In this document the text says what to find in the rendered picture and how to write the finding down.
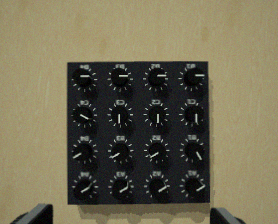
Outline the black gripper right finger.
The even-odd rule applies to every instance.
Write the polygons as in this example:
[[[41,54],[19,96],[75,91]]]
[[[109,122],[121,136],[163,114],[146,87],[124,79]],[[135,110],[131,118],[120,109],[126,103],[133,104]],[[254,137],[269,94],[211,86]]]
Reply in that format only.
[[[243,220],[234,217],[225,208],[211,208],[210,224],[246,224],[246,223]]]

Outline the black knob box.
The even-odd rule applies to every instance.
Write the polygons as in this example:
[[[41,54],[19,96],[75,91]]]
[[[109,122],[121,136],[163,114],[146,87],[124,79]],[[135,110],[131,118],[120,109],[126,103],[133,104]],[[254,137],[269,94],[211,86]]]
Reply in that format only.
[[[67,62],[67,196],[210,203],[208,61]]]

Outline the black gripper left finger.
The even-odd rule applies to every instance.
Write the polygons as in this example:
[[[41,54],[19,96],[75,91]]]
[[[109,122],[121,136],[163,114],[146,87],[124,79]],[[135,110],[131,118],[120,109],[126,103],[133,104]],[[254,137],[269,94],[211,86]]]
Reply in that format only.
[[[38,204],[30,212],[18,216],[10,224],[53,224],[53,205]]]

